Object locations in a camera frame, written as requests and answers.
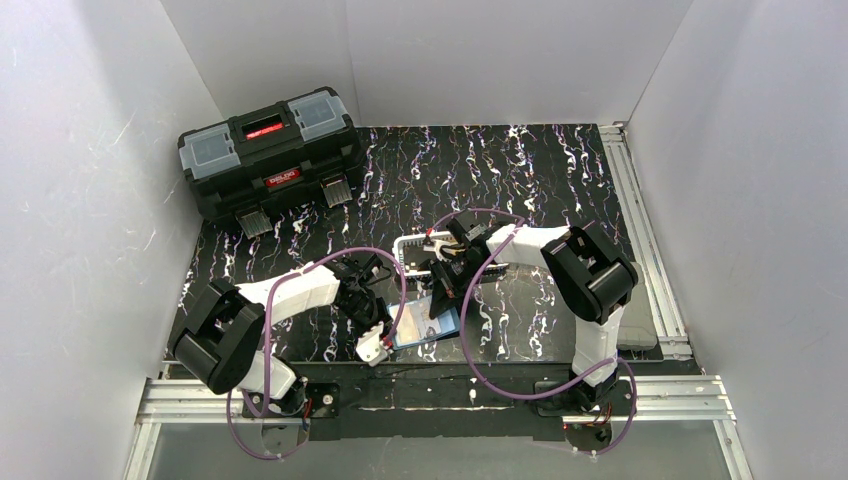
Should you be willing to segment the blue leather card holder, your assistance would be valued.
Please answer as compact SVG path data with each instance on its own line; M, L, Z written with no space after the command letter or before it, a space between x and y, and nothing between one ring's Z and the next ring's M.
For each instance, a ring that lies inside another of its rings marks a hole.
M395 335L391 338L396 349L411 348L459 333L459 314L450 308L435 318L429 316L431 296L404 304Z

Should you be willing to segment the white credit card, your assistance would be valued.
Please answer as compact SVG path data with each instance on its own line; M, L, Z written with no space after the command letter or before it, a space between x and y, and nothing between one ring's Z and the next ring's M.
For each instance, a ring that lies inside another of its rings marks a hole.
M429 318L430 301L430 297L424 297L405 304L394 339L396 346L427 342L442 332L439 320Z

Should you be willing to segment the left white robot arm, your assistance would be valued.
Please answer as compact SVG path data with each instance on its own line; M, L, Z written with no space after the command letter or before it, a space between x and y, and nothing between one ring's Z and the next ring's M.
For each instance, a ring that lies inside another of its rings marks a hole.
M307 380L273 356L272 327L331 306L353 323L363 362L386 360L395 318L372 286L390 277L389 258L378 249L351 248L262 282L215 279L174 324L167 350L213 393L242 391L254 417L308 417Z

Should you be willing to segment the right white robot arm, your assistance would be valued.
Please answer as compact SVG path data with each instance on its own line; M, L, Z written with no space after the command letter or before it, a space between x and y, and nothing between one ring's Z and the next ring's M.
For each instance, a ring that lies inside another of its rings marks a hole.
M493 264L547 269L575 317L575 351L566 384L523 398L554 397L584 411L601 403L618 380L621 319L639 280L626 256L595 226L483 222L466 210L448 220L446 228L447 245L430 236L423 241L434 254L421 264L431 278L430 317L450 309L465 315L477 283Z

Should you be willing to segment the white plastic basket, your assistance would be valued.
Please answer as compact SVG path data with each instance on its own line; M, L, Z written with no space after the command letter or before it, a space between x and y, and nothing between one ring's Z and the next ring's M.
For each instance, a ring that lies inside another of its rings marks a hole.
M440 261L432 253L422 250L425 233L411 234L398 237L393 246L393 253L398 262L404 267L407 279L417 281L433 280L433 275L449 276L452 280L470 279L491 251L488 247L479 245L469 246L456 240L462 249L455 258Z

